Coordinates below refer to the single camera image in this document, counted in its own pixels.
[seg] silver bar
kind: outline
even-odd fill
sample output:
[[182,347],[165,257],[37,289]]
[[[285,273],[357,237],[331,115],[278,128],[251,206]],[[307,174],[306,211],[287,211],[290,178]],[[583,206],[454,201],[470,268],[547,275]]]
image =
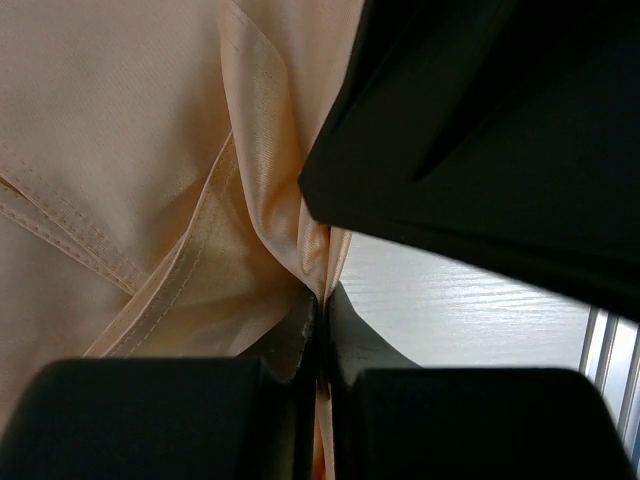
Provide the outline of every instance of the silver bar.
[[598,368],[596,369],[595,386],[600,393],[604,394],[604,386],[607,382],[607,373],[609,373],[609,364],[611,363],[611,352],[613,351],[613,342],[616,338],[616,330],[618,329],[619,317],[610,313],[607,315],[607,324],[604,327],[604,337],[602,339],[602,349],[600,350],[600,358],[598,358]]
[[631,364],[629,365],[629,375],[627,376],[627,384],[624,387],[624,395],[622,397],[622,407],[620,407],[620,418],[618,419],[618,432],[622,438],[622,442],[626,443],[627,430],[629,428],[629,419],[633,408],[633,399],[636,396],[636,387],[638,385],[638,374],[640,373],[640,329],[636,330],[636,341],[633,345],[633,353],[631,354]]
[[587,329],[584,332],[584,343],[582,344],[582,355],[580,355],[579,371],[583,375],[587,374],[589,367],[589,352],[593,344],[593,332],[596,330],[596,321],[598,320],[600,309],[591,307],[589,310],[589,319],[587,320]]

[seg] satin fabric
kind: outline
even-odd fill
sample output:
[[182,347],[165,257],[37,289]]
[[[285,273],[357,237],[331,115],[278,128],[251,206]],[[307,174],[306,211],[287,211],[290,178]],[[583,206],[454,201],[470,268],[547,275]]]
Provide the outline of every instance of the satin fabric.
[[330,294],[296,179],[360,9],[0,0],[0,425],[57,358],[235,355]]

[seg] garment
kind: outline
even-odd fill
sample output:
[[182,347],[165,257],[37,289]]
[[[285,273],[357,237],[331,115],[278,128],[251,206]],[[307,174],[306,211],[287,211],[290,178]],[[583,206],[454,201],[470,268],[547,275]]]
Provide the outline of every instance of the garment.
[[235,355],[326,298],[349,236],[296,180],[360,9],[0,2],[0,423],[57,358]]

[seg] peach fabric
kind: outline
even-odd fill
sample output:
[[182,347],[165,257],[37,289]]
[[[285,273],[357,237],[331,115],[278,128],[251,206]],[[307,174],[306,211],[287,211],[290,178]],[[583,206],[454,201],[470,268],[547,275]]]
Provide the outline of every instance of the peach fabric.
[[57,358],[235,355],[326,298],[349,235],[296,179],[361,2],[0,0],[0,425]]

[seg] black object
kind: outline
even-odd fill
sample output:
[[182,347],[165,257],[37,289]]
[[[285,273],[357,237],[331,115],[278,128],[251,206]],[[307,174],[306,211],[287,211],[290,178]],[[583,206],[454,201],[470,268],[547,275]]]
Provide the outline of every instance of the black object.
[[[638,2],[368,0],[305,199],[319,221],[639,318],[637,58]],[[342,287],[323,312],[305,293],[243,357],[54,365],[0,478],[309,478],[316,379],[338,480],[634,477],[579,374],[419,369]]]

